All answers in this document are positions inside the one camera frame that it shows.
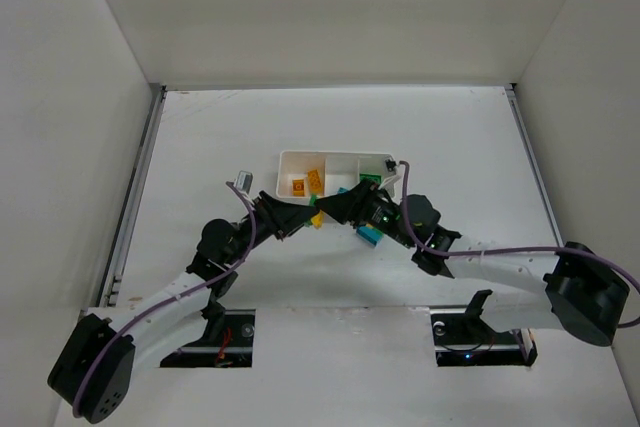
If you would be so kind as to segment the small green yellow lego piece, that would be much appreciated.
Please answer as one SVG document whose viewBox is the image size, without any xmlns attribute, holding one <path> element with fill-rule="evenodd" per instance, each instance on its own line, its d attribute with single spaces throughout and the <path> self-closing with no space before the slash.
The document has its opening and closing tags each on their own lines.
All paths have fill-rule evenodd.
<svg viewBox="0 0 640 427">
<path fill-rule="evenodd" d="M 310 197 L 309 205 L 314 206 L 318 199 L 317 194 L 312 194 Z M 315 229 L 321 229 L 324 224 L 324 213 L 319 210 L 308 222 L 310 226 L 313 226 Z"/>
</svg>

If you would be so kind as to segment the green lego plate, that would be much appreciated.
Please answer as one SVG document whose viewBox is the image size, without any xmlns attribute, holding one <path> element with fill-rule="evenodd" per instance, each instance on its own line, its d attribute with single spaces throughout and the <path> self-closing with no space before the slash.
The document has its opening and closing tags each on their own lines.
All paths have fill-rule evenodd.
<svg viewBox="0 0 640 427">
<path fill-rule="evenodd" d="M 376 185 L 380 185 L 382 183 L 382 177 L 380 175 L 377 174 L 367 174 L 367 173 L 361 173 L 359 175 L 359 180 L 368 180 L 373 182 Z"/>
</svg>

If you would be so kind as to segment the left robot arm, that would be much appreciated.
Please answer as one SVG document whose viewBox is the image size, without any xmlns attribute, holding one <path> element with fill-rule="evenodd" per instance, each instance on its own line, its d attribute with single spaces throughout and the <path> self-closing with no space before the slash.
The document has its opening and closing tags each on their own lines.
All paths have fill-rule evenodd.
<svg viewBox="0 0 640 427">
<path fill-rule="evenodd" d="M 260 192 L 239 193 L 247 210 L 239 222 L 213 219 L 203 228 L 194 258 L 176 279 L 129 311 L 109 318 L 82 317 L 47 379 L 76 418 L 91 424 L 106 419 L 124 399 L 144 346 L 182 321 L 198 331 L 206 314 L 235 281 L 251 251 L 270 237 L 284 240 L 318 212 L 313 205 L 277 200 Z"/>
</svg>

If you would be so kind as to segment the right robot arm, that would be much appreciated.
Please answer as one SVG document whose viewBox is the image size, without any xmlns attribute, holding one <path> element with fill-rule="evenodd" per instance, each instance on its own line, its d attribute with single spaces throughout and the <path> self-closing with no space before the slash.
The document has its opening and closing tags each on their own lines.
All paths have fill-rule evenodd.
<svg viewBox="0 0 640 427">
<path fill-rule="evenodd" d="M 502 333 L 516 329 L 564 330 L 600 347 L 612 344 L 620 328 L 629 286 L 620 271 L 581 244 L 563 247 L 498 248 L 448 230 L 423 195 L 394 202 L 369 180 L 349 191 L 317 200 L 340 224 L 369 224 L 414 251 L 425 273 L 503 285 L 477 292 L 467 317 Z"/>
</svg>

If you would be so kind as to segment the yellow curved lego brick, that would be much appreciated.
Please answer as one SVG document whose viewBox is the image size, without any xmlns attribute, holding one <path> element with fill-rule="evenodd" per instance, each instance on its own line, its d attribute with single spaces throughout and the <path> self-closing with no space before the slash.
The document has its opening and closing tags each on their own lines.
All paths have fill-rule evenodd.
<svg viewBox="0 0 640 427">
<path fill-rule="evenodd" d="M 304 179 L 292 180 L 292 195 L 295 197 L 306 196 L 306 184 Z"/>
</svg>

